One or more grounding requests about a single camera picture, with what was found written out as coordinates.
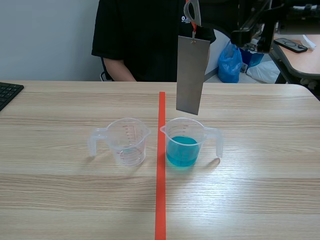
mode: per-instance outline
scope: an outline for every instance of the measuring cup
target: measuring cup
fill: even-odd
[[[224,149],[223,136],[219,129],[204,127],[200,122],[190,118],[176,118],[160,128],[166,136],[166,157],[179,167],[193,165],[204,141],[216,138],[216,155],[222,158]]]
[[[115,160],[124,166],[137,166],[146,158],[146,137],[151,133],[147,126],[135,118],[123,118],[107,128],[96,128],[88,140],[91,156],[97,154],[97,140],[105,140]]]

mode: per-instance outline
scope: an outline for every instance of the measuring cup with blue liquid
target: measuring cup with blue liquid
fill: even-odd
[[[205,127],[196,120],[180,117],[169,121],[160,130],[166,136],[166,157],[176,166],[193,165],[207,138],[216,139],[216,156],[222,158],[224,139],[217,128]]]

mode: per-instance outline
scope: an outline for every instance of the person's arm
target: person's arm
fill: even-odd
[[[116,82],[136,82],[123,60],[103,59],[106,70]]]
[[[92,55],[102,57],[115,81],[135,82],[125,66],[124,34],[116,0],[100,0],[95,19]]]

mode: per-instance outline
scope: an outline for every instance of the white wall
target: white wall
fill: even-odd
[[[229,38],[223,33],[214,30],[216,40],[210,46],[210,58],[205,74],[211,72],[218,67],[218,59],[222,50],[227,46]]]
[[[0,0],[0,79],[99,80],[99,0]]]

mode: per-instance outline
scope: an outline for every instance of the black t-shirt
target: black t-shirt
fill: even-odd
[[[100,0],[92,55],[124,60],[137,81],[176,82],[178,35],[192,37],[186,0]],[[216,40],[197,27],[197,39]]]

